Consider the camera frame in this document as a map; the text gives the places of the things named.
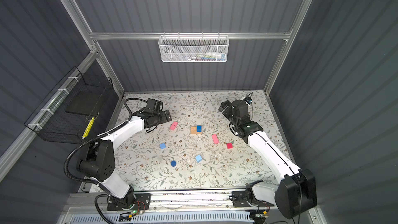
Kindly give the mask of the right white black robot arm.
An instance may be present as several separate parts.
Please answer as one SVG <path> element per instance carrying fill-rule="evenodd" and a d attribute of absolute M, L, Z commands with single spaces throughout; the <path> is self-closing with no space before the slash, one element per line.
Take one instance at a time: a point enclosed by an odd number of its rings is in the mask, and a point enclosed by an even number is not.
<path fill-rule="evenodd" d="M 271 141 L 264 129 L 249 115 L 250 96 L 221 103 L 219 111 L 229 120 L 230 131 L 250 146 L 273 172 L 278 185 L 262 180 L 247 184 L 242 197 L 233 196 L 251 206 L 269 203 L 277 206 L 287 219 L 317 206 L 316 179 L 310 170 L 302 170 L 288 159 Z"/>

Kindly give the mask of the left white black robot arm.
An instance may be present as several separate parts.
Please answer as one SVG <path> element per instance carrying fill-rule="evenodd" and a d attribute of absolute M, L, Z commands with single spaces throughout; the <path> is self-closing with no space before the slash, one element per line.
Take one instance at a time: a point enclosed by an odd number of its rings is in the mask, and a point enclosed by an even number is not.
<path fill-rule="evenodd" d="M 90 144 L 86 157 L 77 163 L 79 172 L 116 199 L 128 198 L 133 193 L 132 187 L 116 171 L 117 148 L 133 135 L 143 130 L 150 133 L 172 120 L 170 112 L 163 109 L 163 102 L 159 100 L 128 98 L 124 106 L 129 113 L 127 120 Z"/>

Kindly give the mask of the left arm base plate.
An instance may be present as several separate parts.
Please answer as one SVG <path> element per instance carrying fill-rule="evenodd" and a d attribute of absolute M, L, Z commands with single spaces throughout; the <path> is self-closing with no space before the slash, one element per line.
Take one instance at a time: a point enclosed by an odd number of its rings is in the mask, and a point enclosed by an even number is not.
<path fill-rule="evenodd" d="M 145 211 L 149 209 L 151 194 L 127 194 L 123 199 L 107 199 L 108 211 Z"/>

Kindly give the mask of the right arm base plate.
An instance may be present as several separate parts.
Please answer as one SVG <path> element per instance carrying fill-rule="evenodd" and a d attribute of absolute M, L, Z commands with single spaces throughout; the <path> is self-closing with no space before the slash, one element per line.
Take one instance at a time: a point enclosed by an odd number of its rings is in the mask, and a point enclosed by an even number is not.
<path fill-rule="evenodd" d="M 229 196 L 229 200 L 232 201 L 233 207 L 273 207 L 272 203 L 266 201 L 256 200 L 253 196 L 248 195 L 246 191 L 233 191 Z"/>

